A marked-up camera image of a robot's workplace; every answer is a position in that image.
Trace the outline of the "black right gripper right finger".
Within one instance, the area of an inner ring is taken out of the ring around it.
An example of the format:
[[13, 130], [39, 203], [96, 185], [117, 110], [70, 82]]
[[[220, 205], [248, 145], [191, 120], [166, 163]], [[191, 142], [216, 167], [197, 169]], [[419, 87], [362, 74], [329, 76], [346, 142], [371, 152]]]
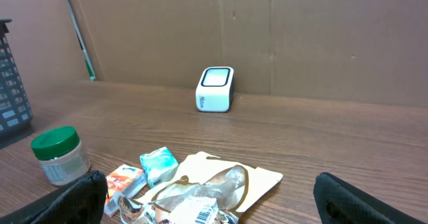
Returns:
[[316, 177], [313, 194], [322, 224], [424, 224], [330, 173]]

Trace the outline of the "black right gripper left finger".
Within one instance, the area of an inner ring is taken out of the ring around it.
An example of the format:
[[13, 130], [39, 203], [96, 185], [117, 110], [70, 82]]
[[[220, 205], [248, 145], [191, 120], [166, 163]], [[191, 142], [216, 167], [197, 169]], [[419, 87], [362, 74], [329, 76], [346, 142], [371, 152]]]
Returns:
[[90, 171], [2, 217], [1, 224], [99, 224], [107, 192], [105, 174]]

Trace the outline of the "orange tissue pack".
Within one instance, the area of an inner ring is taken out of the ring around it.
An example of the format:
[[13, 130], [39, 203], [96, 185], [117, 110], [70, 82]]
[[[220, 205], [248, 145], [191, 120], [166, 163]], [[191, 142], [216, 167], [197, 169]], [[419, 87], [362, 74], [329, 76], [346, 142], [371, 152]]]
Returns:
[[104, 213], [112, 217], [118, 211], [118, 205], [114, 201], [114, 194], [121, 193], [125, 197], [132, 198], [146, 185], [144, 171], [140, 168], [123, 164], [106, 176], [108, 192], [104, 205]]

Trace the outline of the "teal tissue pack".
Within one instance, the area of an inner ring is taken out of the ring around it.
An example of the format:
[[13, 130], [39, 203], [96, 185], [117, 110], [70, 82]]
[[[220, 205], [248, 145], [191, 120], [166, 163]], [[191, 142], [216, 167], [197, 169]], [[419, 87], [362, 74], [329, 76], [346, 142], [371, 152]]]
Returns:
[[160, 183], [170, 181], [179, 166], [176, 158], [165, 146], [140, 155], [140, 163], [151, 189]]

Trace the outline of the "beige snack bag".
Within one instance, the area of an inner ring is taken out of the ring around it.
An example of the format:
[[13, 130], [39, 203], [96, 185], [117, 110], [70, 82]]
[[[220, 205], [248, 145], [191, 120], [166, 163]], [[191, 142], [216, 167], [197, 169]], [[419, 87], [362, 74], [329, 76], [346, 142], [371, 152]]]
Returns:
[[278, 172], [198, 152], [178, 166], [171, 180], [141, 198], [116, 193], [114, 200], [123, 223], [238, 224], [282, 178]]

